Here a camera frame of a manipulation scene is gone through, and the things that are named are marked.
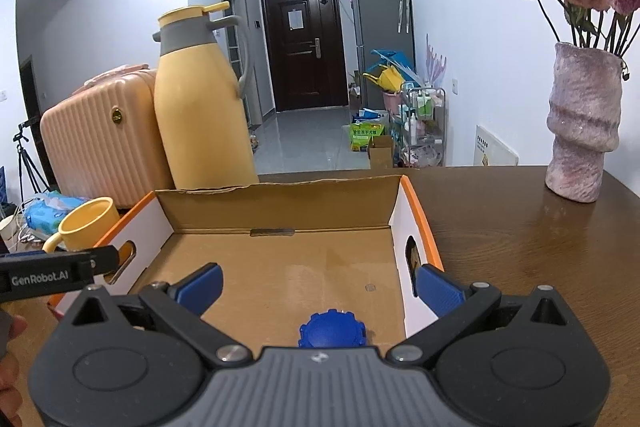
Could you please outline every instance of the black tripod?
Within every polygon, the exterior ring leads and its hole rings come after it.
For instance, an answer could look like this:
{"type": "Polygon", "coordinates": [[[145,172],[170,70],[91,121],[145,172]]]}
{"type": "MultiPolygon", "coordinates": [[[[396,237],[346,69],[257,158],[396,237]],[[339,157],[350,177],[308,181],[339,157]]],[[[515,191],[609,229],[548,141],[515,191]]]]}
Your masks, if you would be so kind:
{"type": "Polygon", "coordinates": [[[25,140],[27,142],[29,141],[29,139],[24,135],[24,129],[25,127],[30,127],[33,123],[34,122],[32,119],[24,123],[18,124],[18,134],[14,136],[14,142],[16,144],[15,148],[18,152],[18,178],[20,178],[20,202],[21,203],[24,203],[24,190],[22,188],[22,167],[24,167],[24,170],[27,172],[29,181],[31,182],[31,188],[33,188],[33,192],[35,194],[43,192],[44,190],[46,191],[50,190],[50,187],[47,184],[47,181],[44,179],[44,176],[40,174],[40,171],[38,171],[36,164],[33,162],[31,157],[29,156],[27,149],[25,149],[24,146],[22,145],[22,140],[25,140]],[[42,183],[44,184],[44,188],[40,188],[40,184],[38,183],[38,179],[36,178],[36,175],[38,176],[40,181],[42,181],[42,183]]]}

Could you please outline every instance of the human hand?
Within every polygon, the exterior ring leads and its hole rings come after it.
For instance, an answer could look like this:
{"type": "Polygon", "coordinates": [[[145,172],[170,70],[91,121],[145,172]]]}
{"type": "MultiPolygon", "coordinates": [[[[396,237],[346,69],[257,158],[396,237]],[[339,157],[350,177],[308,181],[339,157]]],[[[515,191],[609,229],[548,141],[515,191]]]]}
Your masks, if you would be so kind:
{"type": "MultiPolygon", "coordinates": [[[[9,331],[9,340],[21,335],[26,328],[26,319],[15,315],[14,323],[9,331]]],[[[22,405],[22,396],[15,388],[19,373],[18,359],[13,353],[7,352],[4,359],[0,360],[0,410],[11,420],[14,427],[22,427],[22,420],[18,416],[18,409],[22,405]]]]}

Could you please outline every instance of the white electrical box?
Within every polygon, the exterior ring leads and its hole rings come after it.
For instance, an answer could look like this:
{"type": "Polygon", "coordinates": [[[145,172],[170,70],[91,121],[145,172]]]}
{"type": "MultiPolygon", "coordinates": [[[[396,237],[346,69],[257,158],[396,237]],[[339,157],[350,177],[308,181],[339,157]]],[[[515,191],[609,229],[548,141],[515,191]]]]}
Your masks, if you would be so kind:
{"type": "Polygon", "coordinates": [[[474,165],[517,165],[518,155],[498,140],[493,134],[479,125],[476,127],[476,149],[474,165]]]}

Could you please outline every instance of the blue ball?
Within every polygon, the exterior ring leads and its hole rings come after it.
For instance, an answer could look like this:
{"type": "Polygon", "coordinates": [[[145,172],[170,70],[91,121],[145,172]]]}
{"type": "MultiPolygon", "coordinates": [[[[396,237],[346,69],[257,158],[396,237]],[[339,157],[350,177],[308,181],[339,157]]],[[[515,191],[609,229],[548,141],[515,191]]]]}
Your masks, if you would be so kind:
{"type": "Polygon", "coordinates": [[[300,326],[298,347],[360,347],[367,344],[367,329],[351,312],[314,313],[300,326]]]}

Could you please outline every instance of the yellow thermos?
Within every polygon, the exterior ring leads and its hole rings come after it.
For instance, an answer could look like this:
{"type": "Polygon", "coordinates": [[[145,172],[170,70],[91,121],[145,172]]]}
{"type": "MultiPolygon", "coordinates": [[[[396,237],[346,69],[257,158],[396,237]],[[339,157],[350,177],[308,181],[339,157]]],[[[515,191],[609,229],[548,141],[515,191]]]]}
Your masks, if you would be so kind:
{"type": "Polygon", "coordinates": [[[235,15],[209,13],[228,2],[190,6],[159,19],[161,43],[155,104],[158,127],[176,188],[221,188],[258,183],[242,97],[253,71],[249,31],[235,15]],[[240,80],[214,31],[235,25],[246,50],[240,80]]]}

